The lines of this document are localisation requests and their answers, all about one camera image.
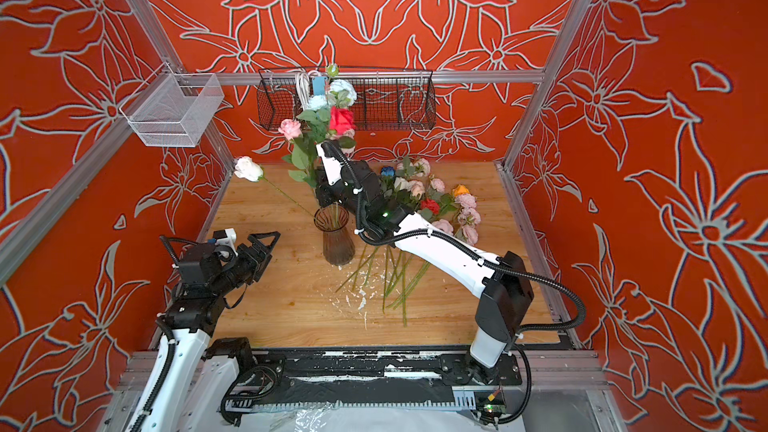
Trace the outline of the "dark ribbed glass vase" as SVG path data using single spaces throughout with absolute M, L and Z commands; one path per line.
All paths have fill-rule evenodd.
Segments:
M 344 266 L 355 256 L 348 221 L 349 212 L 338 203 L 322 207 L 314 215 L 314 225 L 322 233 L 323 256 L 333 266 Z

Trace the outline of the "white rose stem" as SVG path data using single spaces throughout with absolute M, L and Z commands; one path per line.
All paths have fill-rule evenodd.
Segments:
M 287 199 L 293 205 L 298 207 L 310 218 L 314 217 L 313 212 L 311 212 L 309 209 L 304 207 L 300 202 L 298 202 L 295 198 L 293 198 L 291 195 L 285 192 L 277 183 L 270 180 L 266 176 L 266 172 L 264 168 L 261 165 L 257 164 L 250 156 L 240 156 L 234 160 L 234 175 L 237 178 L 247 180 L 252 183 L 263 182 L 263 183 L 269 184 L 280 195 L 282 195 L 285 199 Z

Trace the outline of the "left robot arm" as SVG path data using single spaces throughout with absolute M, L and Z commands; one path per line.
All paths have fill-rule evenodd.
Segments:
M 129 431 L 236 431 L 250 407 L 275 392 L 281 363 L 264 364 L 245 337 L 215 339 L 235 290 L 259 281 L 280 239 L 277 231 L 237 244 L 232 229 L 204 242 L 162 237 L 180 277 L 176 296 L 156 325 L 158 354 Z

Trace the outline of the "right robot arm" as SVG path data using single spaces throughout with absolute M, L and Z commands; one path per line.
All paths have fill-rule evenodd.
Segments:
M 470 347 L 472 359 L 485 368 L 496 366 L 501 355 L 515 344 L 516 337 L 529 331 L 565 331 L 585 321 L 586 307 L 566 286 L 546 277 L 516 269 L 503 258 L 468 245 L 439 230 L 417 212 L 406 213 L 401 206 L 386 208 L 378 178 L 364 162 L 324 156 L 318 189 L 355 213 L 358 235 L 372 246 L 393 246 L 424 259 L 453 277 L 478 299 L 475 314 L 477 332 Z M 524 324 L 524 286 L 532 282 L 567 297 L 576 315 L 560 324 Z

